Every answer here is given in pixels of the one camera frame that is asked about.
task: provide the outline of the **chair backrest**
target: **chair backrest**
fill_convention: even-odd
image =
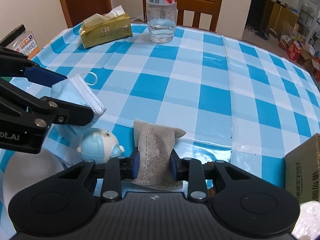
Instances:
[[[143,15],[146,19],[146,0],[143,1]],[[177,24],[183,25],[184,11],[194,11],[192,27],[199,28],[201,13],[212,15],[210,31],[215,31],[218,23],[222,0],[177,0]]]

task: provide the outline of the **gripper logo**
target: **gripper logo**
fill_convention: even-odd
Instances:
[[[0,132],[0,138],[19,141],[20,135],[16,135],[14,133],[8,133],[8,132]]]

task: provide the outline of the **container lid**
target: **container lid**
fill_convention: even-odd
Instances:
[[[26,28],[23,24],[16,27],[13,31],[11,31],[7,36],[5,36],[0,41],[0,46],[2,47],[8,46],[11,42],[13,42],[16,38],[18,38],[25,30]]]

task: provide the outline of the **blue and white toy figurine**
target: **blue and white toy figurine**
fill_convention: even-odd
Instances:
[[[81,159],[95,160],[96,164],[106,163],[110,158],[122,156],[123,146],[119,145],[118,139],[109,131],[90,128],[84,133],[77,148]]]

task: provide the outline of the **mask ear loop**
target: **mask ear loop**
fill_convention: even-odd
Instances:
[[[78,76],[81,76],[81,75],[83,75],[83,74],[91,74],[91,75],[93,75],[93,76],[95,77],[94,83],[91,84],[91,83],[86,82],[88,86],[94,86],[95,84],[97,84],[97,82],[98,82],[98,76],[97,76],[96,73],[89,71],[89,72],[83,72],[83,73],[81,73],[81,74],[78,74]]]

